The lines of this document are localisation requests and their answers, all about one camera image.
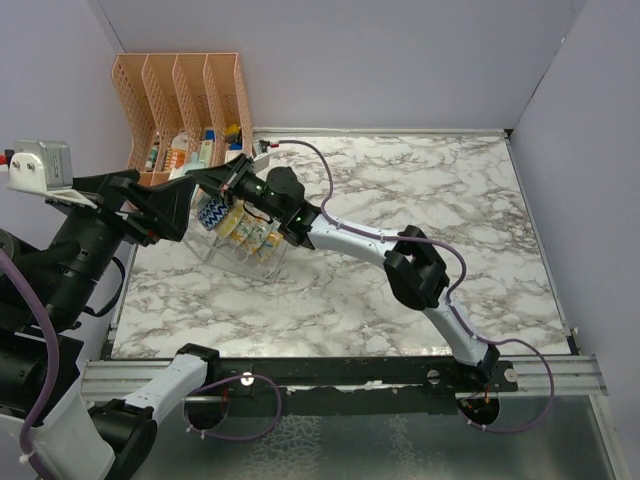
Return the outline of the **white orange flower small bowl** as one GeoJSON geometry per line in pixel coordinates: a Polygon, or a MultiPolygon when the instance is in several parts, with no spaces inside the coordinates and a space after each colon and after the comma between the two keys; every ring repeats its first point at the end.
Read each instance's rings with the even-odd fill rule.
{"type": "Polygon", "coordinates": [[[258,218],[245,213],[237,226],[228,235],[228,243],[233,247],[238,247],[249,237],[254,228],[259,225],[260,220],[258,218]]]}

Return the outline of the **yellow sun pattern bowl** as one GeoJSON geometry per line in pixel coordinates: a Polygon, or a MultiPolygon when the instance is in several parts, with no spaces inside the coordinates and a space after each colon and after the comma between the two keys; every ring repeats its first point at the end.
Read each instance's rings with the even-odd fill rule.
{"type": "Polygon", "coordinates": [[[217,236],[221,239],[228,237],[238,226],[244,215],[244,203],[242,201],[235,202],[220,223],[214,228],[217,236]]]}

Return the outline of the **white bowl orange flower green leaves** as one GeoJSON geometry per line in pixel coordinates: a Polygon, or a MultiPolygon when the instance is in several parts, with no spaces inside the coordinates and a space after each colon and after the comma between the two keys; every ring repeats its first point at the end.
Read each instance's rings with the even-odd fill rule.
{"type": "Polygon", "coordinates": [[[260,225],[256,226],[249,237],[240,245],[242,251],[246,255],[253,255],[271,230],[272,225],[270,223],[260,220],[260,225]]]}

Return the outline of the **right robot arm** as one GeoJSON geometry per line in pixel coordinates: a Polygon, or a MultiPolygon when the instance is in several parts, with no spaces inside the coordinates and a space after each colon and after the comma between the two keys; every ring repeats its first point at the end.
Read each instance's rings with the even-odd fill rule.
{"type": "Polygon", "coordinates": [[[396,233],[333,219],[305,199],[305,188],[291,168],[276,167],[262,180],[244,155],[188,175],[212,199],[228,206],[242,200],[276,220],[293,246],[342,253],[384,270],[395,299],[423,313],[446,340],[460,364],[461,383],[481,391],[494,381],[499,351],[472,329],[466,312],[453,301],[454,286],[435,249],[438,243],[419,228],[396,233]]]}

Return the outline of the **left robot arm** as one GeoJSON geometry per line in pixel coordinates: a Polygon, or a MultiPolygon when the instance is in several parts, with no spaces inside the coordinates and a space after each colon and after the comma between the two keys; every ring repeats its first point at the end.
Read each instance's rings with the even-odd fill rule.
{"type": "Polygon", "coordinates": [[[81,395],[82,342],[67,336],[124,242],[181,240],[196,182],[145,187],[134,170],[77,178],[79,202],[40,250],[1,235],[1,423],[21,459],[43,479],[129,479],[147,459],[160,423],[191,392],[220,385],[218,351],[183,346],[138,390],[102,406],[81,395]]]}

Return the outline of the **red patterned ceramic bowl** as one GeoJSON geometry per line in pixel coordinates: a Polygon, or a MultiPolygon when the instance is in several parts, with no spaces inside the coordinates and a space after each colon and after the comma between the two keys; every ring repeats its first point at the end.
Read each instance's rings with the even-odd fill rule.
{"type": "Polygon", "coordinates": [[[230,208],[216,198],[202,198],[197,203],[197,219],[206,231],[212,231],[219,225],[230,208]]]}

